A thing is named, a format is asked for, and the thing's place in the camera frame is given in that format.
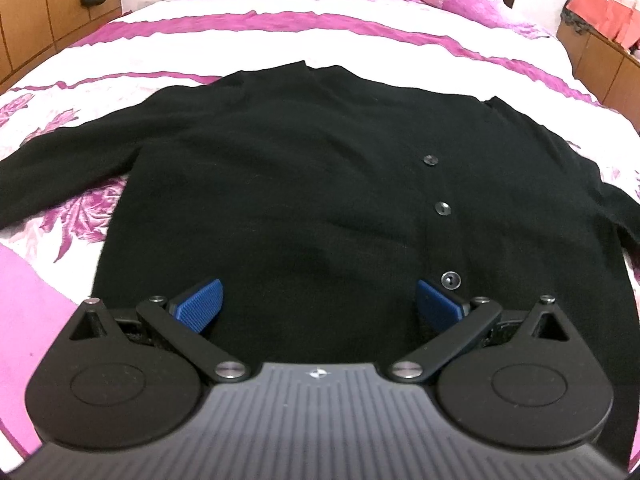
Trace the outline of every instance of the cardigan button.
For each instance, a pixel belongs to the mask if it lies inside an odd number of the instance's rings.
[[[460,283],[462,283],[462,279],[457,272],[449,270],[442,275],[440,283],[448,290],[456,290],[460,286]]]
[[[427,155],[423,161],[427,166],[435,166],[438,163],[438,157],[435,155]]]
[[[451,206],[446,202],[438,202],[435,205],[436,213],[440,216],[449,216],[451,214]]]

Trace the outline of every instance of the black circular disc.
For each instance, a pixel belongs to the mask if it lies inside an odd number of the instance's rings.
[[[49,376],[45,367],[27,389],[29,415],[44,439],[122,449],[157,440],[191,415],[200,378],[185,359],[147,346],[101,349],[96,340],[87,343],[92,345],[86,354],[65,365],[64,380],[60,369]]]
[[[552,368],[540,365],[510,365],[498,370],[492,380],[494,392],[514,406],[539,408],[553,404],[566,392],[566,381]]]

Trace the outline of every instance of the blue gripper pad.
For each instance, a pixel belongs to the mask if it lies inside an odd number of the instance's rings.
[[[175,307],[174,317],[200,333],[222,309],[223,287],[220,280],[203,286]]]
[[[462,305],[423,280],[418,281],[415,287],[415,303],[420,316],[438,333],[448,330],[465,315]]]

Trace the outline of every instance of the gray ribbed panel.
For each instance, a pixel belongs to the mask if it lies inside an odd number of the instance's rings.
[[[17,480],[621,480],[590,446],[531,456],[492,449],[452,427],[418,386],[372,365],[267,364],[216,386],[171,436],[87,453],[47,444]]]

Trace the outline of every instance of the bedspread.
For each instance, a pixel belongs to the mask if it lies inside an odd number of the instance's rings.
[[[395,86],[498,96],[594,160],[604,182],[640,203],[638,134],[572,77],[558,40],[487,28],[420,0],[158,2],[108,23],[0,96],[0,158],[165,86],[297,60],[339,64]],[[0,312],[9,321],[0,324],[0,430],[23,456],[39,446],[22,400],[26,383],[74,304],[90,294],[125,186],[126,176],[109,179],[0,232],[0,268],[14,268],[0,276]],[[640,254],[625,259],[640,305]]]

